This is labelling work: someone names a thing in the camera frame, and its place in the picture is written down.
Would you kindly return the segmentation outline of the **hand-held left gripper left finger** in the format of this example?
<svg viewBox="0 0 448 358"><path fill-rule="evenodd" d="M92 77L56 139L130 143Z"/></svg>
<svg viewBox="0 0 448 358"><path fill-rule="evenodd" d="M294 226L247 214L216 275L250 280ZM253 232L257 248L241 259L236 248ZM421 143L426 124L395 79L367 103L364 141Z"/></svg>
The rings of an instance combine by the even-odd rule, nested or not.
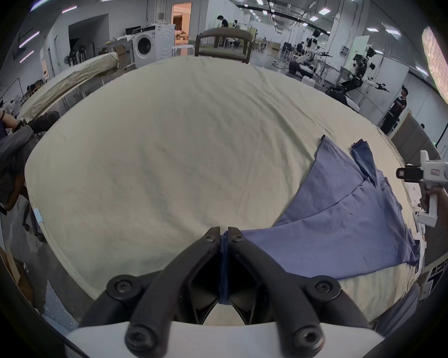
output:
<svg viewBox="0 0 448 358"><path fill-rule="evenodd" d="M140 358L168 351L173 321L202 325L219 299L220 228L182 251L164 269L111 278L79 328L129 322L123 341Z"/></svg>

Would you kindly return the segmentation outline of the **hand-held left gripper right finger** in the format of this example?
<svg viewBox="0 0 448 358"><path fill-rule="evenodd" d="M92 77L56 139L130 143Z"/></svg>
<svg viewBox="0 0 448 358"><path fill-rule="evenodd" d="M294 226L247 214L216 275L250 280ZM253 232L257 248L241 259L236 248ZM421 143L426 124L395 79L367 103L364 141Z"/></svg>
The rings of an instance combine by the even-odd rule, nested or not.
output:
<svg viewBox="0 0 448 358"><path fill-rule="evenodd" d="M369 331L358 306L333 277L286 272L237 228L227 231L226 298L245 325L275 323L285 357L310 358L329 337L322 324Z"/></svg>

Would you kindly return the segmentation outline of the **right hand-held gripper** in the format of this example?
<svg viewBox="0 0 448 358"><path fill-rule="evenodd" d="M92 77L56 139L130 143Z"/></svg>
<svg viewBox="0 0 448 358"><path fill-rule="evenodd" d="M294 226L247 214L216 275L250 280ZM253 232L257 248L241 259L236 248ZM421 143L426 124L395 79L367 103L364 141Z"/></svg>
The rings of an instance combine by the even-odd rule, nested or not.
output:
<svg viewBox="0 0 448 358"><path fill-rule="evenodd" d="M409 183L425 184L426 188L443 187L448 183L448 163L441 159L430 159L426 150L419 152L420 166L406 165L396 170L396 177ZM430 211L416 212L415 221L425 226L435 227L438 219L436 197L430 198Z"/></svg>

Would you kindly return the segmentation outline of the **person's right hand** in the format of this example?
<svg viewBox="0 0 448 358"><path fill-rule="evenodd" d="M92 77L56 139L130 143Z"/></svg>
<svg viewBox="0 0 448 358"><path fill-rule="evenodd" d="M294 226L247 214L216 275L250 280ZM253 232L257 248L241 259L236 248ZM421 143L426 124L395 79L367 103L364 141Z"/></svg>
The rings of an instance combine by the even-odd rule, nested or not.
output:
<svg viewBox="0 0 448 358"><path fill-rule="evenodd" d="M425 189L424 205L428 212L430 211L430 198L436 197L438 216L445 217L448 214L448 193L445 188L435 186Z"/></svg>

